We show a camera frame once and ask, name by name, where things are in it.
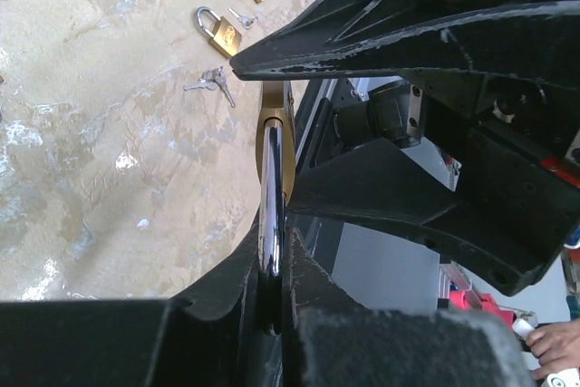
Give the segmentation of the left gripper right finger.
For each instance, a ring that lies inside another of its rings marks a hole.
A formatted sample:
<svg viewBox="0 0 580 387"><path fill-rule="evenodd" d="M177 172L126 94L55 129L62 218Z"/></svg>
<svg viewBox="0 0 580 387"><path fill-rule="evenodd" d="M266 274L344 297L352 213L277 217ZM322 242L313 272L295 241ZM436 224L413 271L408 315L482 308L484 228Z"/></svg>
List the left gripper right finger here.
<svg viewBox="0 0 580 387"><path fill-rule="evenodd" d="M532 386L515 335L479 311L372 310L347 295L286 231L285 386Z"/></svg>

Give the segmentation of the small silver key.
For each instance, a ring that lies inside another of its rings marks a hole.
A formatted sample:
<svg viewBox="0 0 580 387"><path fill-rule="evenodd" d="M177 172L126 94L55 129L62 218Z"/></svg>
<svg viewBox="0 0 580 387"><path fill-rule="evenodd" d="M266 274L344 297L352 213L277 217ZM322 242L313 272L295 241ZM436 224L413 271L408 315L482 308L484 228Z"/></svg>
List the small silver key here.
<svg viewBox="0 0 580 387"><path fill-rule="evenodd" d="M258 21L258 18L256 16L241 15L231 7L228 8L228 11L239 21L242 27L246 30L251 29L253 25Z"/></svg>

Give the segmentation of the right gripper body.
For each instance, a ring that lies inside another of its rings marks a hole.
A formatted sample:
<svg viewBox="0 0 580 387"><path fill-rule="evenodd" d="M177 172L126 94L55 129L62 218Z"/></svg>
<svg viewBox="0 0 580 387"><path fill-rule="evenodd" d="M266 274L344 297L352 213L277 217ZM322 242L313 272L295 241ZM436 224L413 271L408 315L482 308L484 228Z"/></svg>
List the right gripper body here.
<svg viewBox="0 0 580 387"><path fill-rule="evenodd" d="M485 220L476 266L496 287L527 287L546 273L579 225L579 172L563 157L577 125L551 121L538 85L503 79L447 83L421 77L371 91L372 122L396 145L427 137L459 161L457 195Z"/></svg>

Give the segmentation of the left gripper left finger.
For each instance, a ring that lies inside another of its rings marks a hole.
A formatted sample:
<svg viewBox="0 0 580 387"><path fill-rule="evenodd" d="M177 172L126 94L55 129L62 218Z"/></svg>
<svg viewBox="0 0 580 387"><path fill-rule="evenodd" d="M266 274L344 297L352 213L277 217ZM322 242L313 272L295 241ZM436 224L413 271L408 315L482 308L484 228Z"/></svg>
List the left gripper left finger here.
<svg viewBox="0 0 580 387"><path fill-rule="evenodd" d="M1 305L4 386L268 386L257 230L168 299Z"/></svg>

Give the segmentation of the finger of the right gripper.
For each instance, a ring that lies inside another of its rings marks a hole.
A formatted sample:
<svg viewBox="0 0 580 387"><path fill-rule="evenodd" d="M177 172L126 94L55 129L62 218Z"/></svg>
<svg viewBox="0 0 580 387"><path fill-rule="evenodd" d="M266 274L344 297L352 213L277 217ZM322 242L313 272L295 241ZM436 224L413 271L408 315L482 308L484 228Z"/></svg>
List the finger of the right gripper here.
<svg viewBox="0 0 580 387"><path fill-rule="evenodd" d="M548 262L433 178L387 140L300 173L289 208L423 245L503 295L537 284Z"/></svg>
<svg viewBox="0 0 580 387"><path fill-rule="evenodd" d="M315 0L236 54L243 81L445 72L579 92L579 0Z"/></svg>

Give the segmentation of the small brass padlock with key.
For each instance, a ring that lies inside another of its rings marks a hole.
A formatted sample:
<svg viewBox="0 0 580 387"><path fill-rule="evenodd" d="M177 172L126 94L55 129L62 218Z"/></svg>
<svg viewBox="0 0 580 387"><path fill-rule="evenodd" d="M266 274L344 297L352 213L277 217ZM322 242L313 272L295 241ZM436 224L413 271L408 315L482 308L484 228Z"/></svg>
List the small brass padlock with key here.
<svg viewBox="0 0 580 387"><path fill-rule="evenodd" d="M213 27L209 28L204 17L209 16ZM227 59L235 56L242 41L242 34L224 16L215 13L207 6L200 6L195 11L197 27L207 38L208 42Z"/></svg>

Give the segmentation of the large brass padlock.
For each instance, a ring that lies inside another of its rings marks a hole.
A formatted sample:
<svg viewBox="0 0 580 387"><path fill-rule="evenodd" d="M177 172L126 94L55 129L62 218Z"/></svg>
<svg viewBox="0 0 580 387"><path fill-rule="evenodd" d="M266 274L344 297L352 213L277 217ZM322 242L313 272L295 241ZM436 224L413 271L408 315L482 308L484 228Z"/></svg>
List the large brass padlock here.
<svg viewBox="0 0 580 387"><path fill-rule="evenodd" d="M289 81L263 82L256 128L258 299L261 324L271 336L281 329L281 284L286 206L295 184L295 113Z"/></svg>

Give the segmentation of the silver keys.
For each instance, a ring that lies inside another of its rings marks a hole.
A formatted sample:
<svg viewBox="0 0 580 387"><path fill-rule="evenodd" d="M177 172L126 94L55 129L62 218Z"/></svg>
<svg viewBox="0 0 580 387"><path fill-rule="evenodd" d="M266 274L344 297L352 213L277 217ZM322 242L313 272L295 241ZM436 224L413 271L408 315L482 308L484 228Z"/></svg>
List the silver keys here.
<svg viewBox="0 0 580 387"><path fill-rule="evenodd" d="M211 91L220 89L227 98L230 106L232 108L237 107L234 97L227 86L227 78L223 66L205 71L197 82L183 86L184 91L192 91L196 89L208 89Z"/></svg>

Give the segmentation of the person's hand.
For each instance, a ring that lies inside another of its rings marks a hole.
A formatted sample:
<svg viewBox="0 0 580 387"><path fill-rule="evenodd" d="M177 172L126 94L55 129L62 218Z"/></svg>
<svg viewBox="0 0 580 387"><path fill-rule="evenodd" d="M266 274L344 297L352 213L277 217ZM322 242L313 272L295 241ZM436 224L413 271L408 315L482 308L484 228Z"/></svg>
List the person's hand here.
<svg viewBox="0 0 580 387"><path fill-rule="evenodd" d="M579 368L579 320L544 325L528 334L526 344L538 359L536 380Z"/></svg>

